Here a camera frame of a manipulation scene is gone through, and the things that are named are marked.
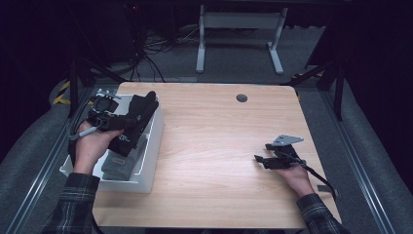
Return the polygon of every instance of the wrist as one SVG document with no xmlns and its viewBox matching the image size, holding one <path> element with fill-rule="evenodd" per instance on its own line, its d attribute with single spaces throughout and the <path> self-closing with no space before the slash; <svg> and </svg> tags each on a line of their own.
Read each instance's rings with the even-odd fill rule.
<svg viewBox="0 0 413 234">
<path fill-rule="evenodd" d="M 309 194 L 316 193 L 313 187 L 303 187 L 303 188 L 295 189 L 295 192 L 298 194 L 298 197 L 300 198 L 307 196 Z"/>
<path fill-rule="evenodd" d="M 77 160 L 73 168 L 73 173 L 92 175 L 94 173 L 95 163 Z"/>
</svg>

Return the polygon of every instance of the metal rail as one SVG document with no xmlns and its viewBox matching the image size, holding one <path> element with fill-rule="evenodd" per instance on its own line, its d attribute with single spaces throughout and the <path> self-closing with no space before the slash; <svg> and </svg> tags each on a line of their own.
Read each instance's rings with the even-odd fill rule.
<svg viewBox="0 0 413 234">
<path fill-rule="evenodd" d="M 84 88 L 79 98 L 81 103 L 84 103 L 91 96 L 92 88 Z M 72 119 L 81 115 L 81 111 L 78 109 Z M 54 167 L 58 161 L 59 156 L 62 153 L 63 148 L 65 148 L 66 138 L 67 138 L 67 128 L 70 127 L 70 119 L 66 119 L 63 128 L 58 135 L 51 152 L 46 158 L 42 168 L 33 180 L 29 191 L 27 192 L 23 202 L 21 203 L 18 212 L 13 218 L 11 224 L 9 225 L 6 233 L 21 233 L 24 225 L 26 224 L 28 218 L 30 217 L 33 208 L 35 207 L 37 201 L 39 200 L 43 189 L 45 188 L 49 177 L 51 176 Z"/>
<path fill-rule="evenodd" d="M 380 201 L 377 191 L 374 188 L 370 178 L 365 171 L 364 166 L 362 165 L 358 154 L 352 144 L 352 141 L 346 131 L 344 124 L 341 121 L 338 121 L 334 112 L 333 107 L 333 100 L 332 97 L 328 94 L 328 92 L 320 92 L 321 99 L 323 100 L 325 106 L 327 106 L 328 113 L 331 119 L 334 122 L 334 125 L 343 140 L 348 154 L 346 154 L 347 159 L 349 160 L 350 166 L 355 173 L 356 179 L 358 184 L 361 188 L 361 191 L 364 195 L 364 198 L 373 213 L 373 216 L 377 222 L 377 225 L 381 231 L 381 233 L 395 233 L 394 228 L 389 220 L 386 211 L 382 206 L 382 202 Z"/>
</svg>

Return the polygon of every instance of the metal frame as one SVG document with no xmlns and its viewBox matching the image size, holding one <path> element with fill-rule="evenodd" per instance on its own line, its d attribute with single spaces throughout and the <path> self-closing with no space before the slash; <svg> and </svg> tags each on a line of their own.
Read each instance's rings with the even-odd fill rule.
<svg viewBox="0 0 413 234">
<path fill-rule="evenodd" d="M 367 202 L 368 207 L 370 208 L 371 213 L 376 220 L 377 226 L 380 229 L 381 233 L 395 233 L 392 222 L 390 221 L 382 202 L 380 201 L 379 195 L 376 188 L 371 182 L 364 166 L 361 163 L 361 160 L 357 154 L 355 147 L 353 146 L 352 140 L 349 137 L 349 134 L 346 131 L 346 128 L 342 121 L 339 121 L 335 117 L 334 106 L 332 104 L 333 100 L 329 96 L 328 91 L 320 92 L 322 101 L 327 107 L 330 118 L 334 122 L 334 125 L 339 133 L 343 143 L 347 149 L 348 154 L 346 154 L 349 164 L 353 169 L 353 172 L 356 176 L 358 185 L 360 186 L 361 192 L 364 195 L 365 201 Z"/>
<path fill-rule="evenodd" d="M 280 13 L 254 14 L 254 13 L 216 13 L 206 12 L 205 6 L 200 10 L 200 46 L 198 49 L 197 72 L 204 72 L 206 55 L 206 28 L 260 28 L 275 29 L 272 42 L 268 42 L 268 50 L 273 61 L 276 73 L 283 74 L 282 63 L 277 53 L 277 45 L 282 34 L 282 27 L 285 22 L 287 8 L 283 8 Z"/>
</svg>

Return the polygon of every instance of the hand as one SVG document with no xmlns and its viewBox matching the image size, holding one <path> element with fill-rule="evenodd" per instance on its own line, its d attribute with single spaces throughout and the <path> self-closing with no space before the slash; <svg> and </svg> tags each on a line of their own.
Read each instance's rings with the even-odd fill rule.
<svg viewBox="0 0 413 234">
<path fill-rule="evenodd" d="M 79 126 L 78 131 L 82 132 L 91 126 L 90 123 L 85 121 Z M 108 132 L 95 131 L 86 136 L 79 137 L 76 142 L 76 162 L 73 173 L 91 175 L 94 171 L 94 165 L 97 163 L 97 160 L 103 156 L 110 141 L 123 132 L 123 130 Z"/>
<path fill-rule="evenodd" d="M 285 179 L 300 198 L 315 193 L 307 171 L 301 166 L 296 165 L 289 169 L 279 169 L 276 172 Z"/>
</svg>

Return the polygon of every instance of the round hole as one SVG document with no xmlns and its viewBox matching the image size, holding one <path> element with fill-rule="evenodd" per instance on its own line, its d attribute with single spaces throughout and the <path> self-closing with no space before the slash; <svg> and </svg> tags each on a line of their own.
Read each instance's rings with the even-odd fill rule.
<svg viewBox="0 0 413 234">
<path fill-rule="evenodd" d="M 237 101 L 246 102 L 247 100 L 248 100 L 248 97 L 246 95 L 243 95 L 243 94 L 237 95 Z"/>
</svg>

